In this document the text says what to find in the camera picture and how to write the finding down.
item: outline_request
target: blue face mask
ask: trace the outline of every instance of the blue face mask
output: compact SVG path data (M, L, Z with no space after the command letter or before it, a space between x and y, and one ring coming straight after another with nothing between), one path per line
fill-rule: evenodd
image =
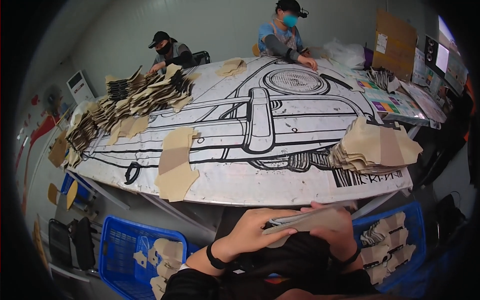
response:
M283 16L283 24L288 27L293 27L298 21L298 17L292 14L286 14Z

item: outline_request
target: air conditioner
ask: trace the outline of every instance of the air conditioner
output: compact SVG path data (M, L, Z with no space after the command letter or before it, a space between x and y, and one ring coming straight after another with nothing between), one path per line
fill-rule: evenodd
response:
M82 71L78 71L74 76L72 76L67 81L67 86L70 89L75 102L77 104L82 103L83 101L94 101L92 91L85 81L85 77L82 74Z

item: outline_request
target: fan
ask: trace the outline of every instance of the fan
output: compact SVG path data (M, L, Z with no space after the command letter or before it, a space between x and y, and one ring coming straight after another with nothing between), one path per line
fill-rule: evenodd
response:
M58 85L51 85L43 93L42 103L45 112L50 116L57 117L59 115L60 100L61 89L58 87Z

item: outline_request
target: face mask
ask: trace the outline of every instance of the face mask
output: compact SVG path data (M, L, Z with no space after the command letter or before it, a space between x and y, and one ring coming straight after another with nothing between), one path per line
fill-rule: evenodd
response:
M292 14L286 14L283 16L283 24L288 27L293 27L298 21L298 17Z
M171 48L172 48L172 43L167 42L165 46L163 46L161 49L157 50L156 52L160 55L166 55Z

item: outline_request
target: hand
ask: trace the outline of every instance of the hand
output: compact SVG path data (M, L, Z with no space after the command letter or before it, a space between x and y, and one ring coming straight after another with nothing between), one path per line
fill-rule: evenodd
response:
M301 55L304 56L304 57L310 57L312 55L312 53L310 52L310 50L307 50L307 51L303 52Z
M164 61L156 63L152 66L150 71L147 72L147 74L158 72L158 70L163 69L163 68L165 68L165 62Z
M310 57L305 57L300 55L298 58L299 63L302 65L311 68L312 70L316 71L318 69L317 61Z
M298 213L299 211L290 209L249 209L237 222L232 232L224 237L223 243L219 243L219 246L223 247L223 251L230 256L265 248L282 237L297 233L295 229L288 228L277 233L262 234L265 223L273 217L292 216Z
M308 212L324 207L323 204L312 202L312 207L303 207L302 212ZM338 213L346 224L341 231L333 231L325 227L310 230L310 235L316 236L330 244L330 253L340 261L346 261L357 251L357 243L353 239L352 216L344 208L339 208Z

